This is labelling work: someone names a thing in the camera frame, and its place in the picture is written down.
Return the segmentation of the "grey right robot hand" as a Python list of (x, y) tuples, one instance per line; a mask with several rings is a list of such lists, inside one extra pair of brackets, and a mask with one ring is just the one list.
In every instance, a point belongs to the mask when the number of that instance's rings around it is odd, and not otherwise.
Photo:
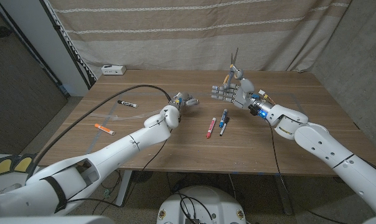
[(231, 64), (230, 71), (221, 86), (213, 86), (211, 97), (233, 103), (243, 110), (250, 110), (253, 116), (265, 118), (275, 105), (268, 101), (265, 95), (256, 94), (253, 83), (246, 79), (243, 70)]

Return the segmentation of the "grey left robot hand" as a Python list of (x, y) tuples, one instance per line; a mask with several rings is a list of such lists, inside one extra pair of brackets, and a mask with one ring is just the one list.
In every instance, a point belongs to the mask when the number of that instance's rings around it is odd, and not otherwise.
[(178, 110), (185, 106), (195, 106), (199, 104), (199, 100), (194, 98), (191, 94), (186, 92), (179, 92), (174, 95), (172, 101), (170, 102), (172, 106), (175, 106)]

